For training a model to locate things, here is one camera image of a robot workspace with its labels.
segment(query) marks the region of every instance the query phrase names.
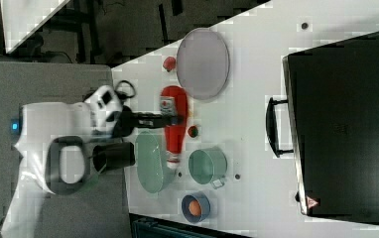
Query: orange object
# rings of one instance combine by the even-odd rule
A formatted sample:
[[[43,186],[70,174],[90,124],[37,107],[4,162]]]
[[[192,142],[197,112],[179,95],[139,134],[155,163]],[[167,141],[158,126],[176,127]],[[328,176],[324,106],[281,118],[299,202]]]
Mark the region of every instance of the orange object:
[[[201,206],[197,200],[194,200],[189,204],[189,212],[193,216],[201,216]]]

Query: suitcase handle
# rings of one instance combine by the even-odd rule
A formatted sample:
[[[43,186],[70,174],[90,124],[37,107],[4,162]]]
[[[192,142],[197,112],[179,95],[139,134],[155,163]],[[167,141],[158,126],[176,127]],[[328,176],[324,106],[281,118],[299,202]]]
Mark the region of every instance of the suitcase handle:
[[[267,137],[273,150],[274,154],[277,158],[280,158],[283,154],[292,153],[294,150],[280,150],[279,149],[279,136],[277,132],[277,122],[276,122],[276,112],[274,110],[274,106],[279,104],[288,103],[288,100],[274,100],[273,97],[270,98],[267,113],[266,113],[266,131]]]

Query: small red object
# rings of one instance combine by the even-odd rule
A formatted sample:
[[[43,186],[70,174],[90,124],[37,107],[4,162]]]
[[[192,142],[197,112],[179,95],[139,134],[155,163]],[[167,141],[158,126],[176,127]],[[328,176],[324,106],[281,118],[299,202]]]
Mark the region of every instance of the small red object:
[[[164,61],[164,69],[166,71],[171,71],[177,66],[177,60],[173,57],[168,57]]]
[[[198,128],[196,128],[196,126],[190,126],[188,133],[190,137],[195,138],[198,136]]]

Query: gray table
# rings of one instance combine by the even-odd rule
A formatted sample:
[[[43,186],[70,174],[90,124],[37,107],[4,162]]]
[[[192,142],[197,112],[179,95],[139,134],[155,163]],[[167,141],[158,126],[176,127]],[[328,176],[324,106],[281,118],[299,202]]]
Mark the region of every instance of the gray table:
[[[17,183],[19,153],[10,120],[19,106],[44,101],[74,103],[90,88],[112,84],[107,66],[0,62],[0,221]],[[90,191],[46,199],[36,237],[130,237],[123,171],[110,172]]]

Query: green bowl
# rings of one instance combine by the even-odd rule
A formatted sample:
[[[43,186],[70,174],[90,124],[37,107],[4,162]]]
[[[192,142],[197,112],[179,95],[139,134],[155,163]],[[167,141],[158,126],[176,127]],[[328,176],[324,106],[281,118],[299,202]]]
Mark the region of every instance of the green bowl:
[[[174,179],[175,171],[167,166],[167,152],[163,135],[144,131],[135,143],[137,175],[141,186],[150,193],[164,189]]]

